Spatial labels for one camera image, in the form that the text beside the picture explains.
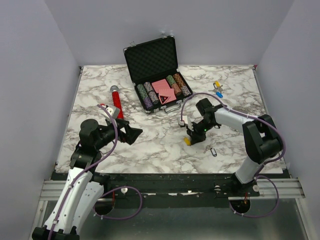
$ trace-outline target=yellow object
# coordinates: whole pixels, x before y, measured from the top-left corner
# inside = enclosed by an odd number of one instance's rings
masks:
[[[216,85],[217,88],[220,87],[220,83],[219,83],[218,81],[214,81],[214,83],[215,83],[215,85]]]
[[[185,137],[183,140],[184,140],[184,142],[186,143],[187,146],[191,146],[191,142],[190,142],[188,137]]]

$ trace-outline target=open briefcase lid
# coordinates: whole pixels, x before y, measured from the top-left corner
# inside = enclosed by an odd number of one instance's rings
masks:
[[[176,41],[171,35],[127,47],[123,52],[131,80],[136,85],[178,68]]]

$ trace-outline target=marble table surface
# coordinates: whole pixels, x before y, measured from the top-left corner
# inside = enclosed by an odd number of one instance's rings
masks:
[[[251,115],[262,115],[265,108],[258,90],[252,66],[180,66],[179,70],[195,93],[213,90],[213,82],[223,85],[223,102]],[[243,135],[228,126],[211,129],[206,141],[187,146],[185,128],[177,123],[180,110],[165,113],[163,110],[147,115],[139,102],[126,65],[85,66],[76,93],[67,131],[58,157],[56,171],[69,170],[70,157],[79,141],[80,124],[96,119],[105,125],[99,103],[113,103],[110,87],[120,88],[124,118],[134,128],[143,129],[133,145],[119,142],[115,151],[96,169],[100,173],[164,173],[208,174],[233,173],[246,156]],[[195,104],[206,96],[195,96],[188,101],[184,115],[199,120]],[[208,97],[213,105],[218,102]],[[111,144],[101,151],[107,152]],[[210,148],[215,148],[213,157]],[[283,163],[267,165],[265,173],[282,173]]]

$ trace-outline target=gray wall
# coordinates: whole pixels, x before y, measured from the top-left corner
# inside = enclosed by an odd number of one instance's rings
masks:
[[[180,64],[257,64],[293,0],[45,0],[82,65],[174,34]]]
[[[257,73],[266,105],[287,141],[285,161],[302,183],[320,237],[319,12],[319,0],[296,0]]]
[[[43,0],[2,1],[0,23],[0,239],[25,240],[79,68]]]

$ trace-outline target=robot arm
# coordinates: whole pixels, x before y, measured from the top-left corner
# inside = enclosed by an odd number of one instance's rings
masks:
[[[116,118],[119,109],[110,106],[106,110]],[[100,149],[115,139],[115,129],[111,120],[105,115],[107,126],[99,125],[94,119],[87,119],[80,126],[80,141],[71,156],[70,170],[62,190],[61,196],[43,227],[36,227],[32,233],[34,240],[47,240],[49,231],[54,225],[52,240],[79,240],[79,234],[84,221],[94,207],[97,200],[108,191],[108,177],[95,176],[96,167],[84,172],[71,186],[71,182],[87,167],[99,161],[102,157]],[[142,129],[131,128],[129,122],[117,118],[118,140],[123,143],[133,144]],[[64,203],[62,210],[55,221],[58,208]]]
[[[191,122],[186,116],[182,121],[178,120],[181,127],[186,127],[191,145],[206,140],[206,132],[210,129],[220,128],[221,125],[229,126],[243,133],[247,157],[241,167],[234,173],[237,188],[253,181],[256,172],[264,161],[274,157],[283,149],[283,143],[279,135],[270,127],[257,120],[232,113],[223,106],[213,106],[207,98],[200,100],[196,107],[203,119]],[[272,118],[265,114],[258,117],[272,126],[275,126]]]

